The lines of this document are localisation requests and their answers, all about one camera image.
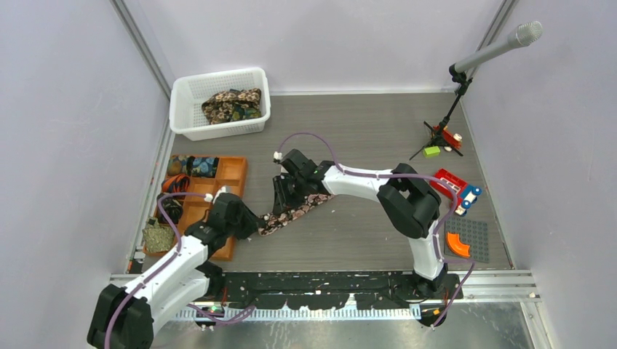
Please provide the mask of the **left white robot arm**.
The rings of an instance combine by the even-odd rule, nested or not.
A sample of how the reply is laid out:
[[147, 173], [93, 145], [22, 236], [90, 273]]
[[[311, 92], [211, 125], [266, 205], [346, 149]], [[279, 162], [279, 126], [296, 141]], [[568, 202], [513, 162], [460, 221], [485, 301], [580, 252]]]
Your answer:
[[109, 284], [98, 296], [87, 333], [94, 348], [149, 348], [176, 313], [202, 297], [222, 295], [222, 270], [211, 256], [228, 238], [246, 239], [264, 226], [243, 200], [221, 188], [202, 194], [204, 218], [188, 226], [176, 245], [124, 286]]

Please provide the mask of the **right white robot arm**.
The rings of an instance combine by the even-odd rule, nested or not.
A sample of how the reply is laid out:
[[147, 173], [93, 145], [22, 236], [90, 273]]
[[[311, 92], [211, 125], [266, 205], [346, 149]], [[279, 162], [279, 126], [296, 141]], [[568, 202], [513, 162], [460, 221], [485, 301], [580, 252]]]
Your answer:
[[413, 256], [416, 291], [436, 297], [445, 287], [447, 265], [435, 249], [441, 199], [412, 167], [355, 169], [322, 161], [315, 164], [297, 149], [286, 155], [276, 152], [274, 163], [282, 173], [273, 178], [273, 214], [291, 214], [318, 196], [353, 196], [378, 202], [394, 228], [408, 238]]

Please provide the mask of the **black pink floral tie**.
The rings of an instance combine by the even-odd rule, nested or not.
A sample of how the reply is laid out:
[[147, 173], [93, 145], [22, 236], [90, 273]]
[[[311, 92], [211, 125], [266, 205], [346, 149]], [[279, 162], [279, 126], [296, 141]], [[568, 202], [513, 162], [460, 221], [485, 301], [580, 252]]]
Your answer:
[[259, 236], [269, 236], [278, 230], [281, 230], [288, 226], [290, 223], [300, 219], [311, 210], [323, 205], [324, 203], [332, 200], [334, 195], [327, 194], [311, 194], [304, 198], [300, 206], [292, 209], [288, 209], [283, 213], [267, 213], [262, 214], [263, 224], [258, 229]]

